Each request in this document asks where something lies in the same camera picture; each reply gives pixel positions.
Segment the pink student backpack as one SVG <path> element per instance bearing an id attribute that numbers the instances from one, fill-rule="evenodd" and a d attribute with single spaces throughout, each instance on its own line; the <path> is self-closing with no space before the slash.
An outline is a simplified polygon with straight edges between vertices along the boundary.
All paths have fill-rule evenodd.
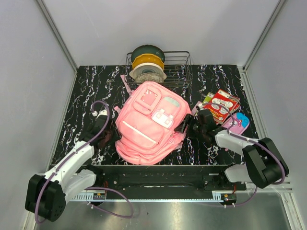
<path id="1" fill-rule="evenodd" d="M 129 163 L 154 165 L 181 148 L 186 131 L 175 129 L 187 115 L 195 115 L 196 108 L 156 82 L 146 81 L 135 90 L 125 87 L 129 98 L 122 108 L 114 108 L 121 134 L 116 151 Z"/>

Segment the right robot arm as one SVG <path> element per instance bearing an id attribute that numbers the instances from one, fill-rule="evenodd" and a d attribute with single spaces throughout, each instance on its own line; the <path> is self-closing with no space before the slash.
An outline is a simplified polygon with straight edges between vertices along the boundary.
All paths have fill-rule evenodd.
<path id="1" fill-rule="evenodd" d="M 230 189 L 236 182 L 250 182 L 258 188 L 282 184 L 289 169 L 275 143 L 270 138 L 254 139 L 234 133 L 230 128 L 218 126 L 212 113 L 205 109 L 196 116 L 187 114 L 176 132 L 206 144 L 229 149 L 244 158 L 244 164 L 234 164 L 218 177 L 218 185 Z"/>

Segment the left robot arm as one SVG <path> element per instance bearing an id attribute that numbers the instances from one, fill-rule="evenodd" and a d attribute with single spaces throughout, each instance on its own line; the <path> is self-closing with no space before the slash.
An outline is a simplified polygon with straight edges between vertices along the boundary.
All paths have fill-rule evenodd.
<path id="1" fill-rule="evenodd" d="M 77 194 L 91 187 L 100 189 L 104 184 L 103 170 L 86 161 L 96 151 L 121 138 L 113 119 L 105 116 L 81 135 L 73 149 L 53 168 L 33 175 L 28 183 L 25 209 L 49 220 L 56 221 L 65 206 Z"/>

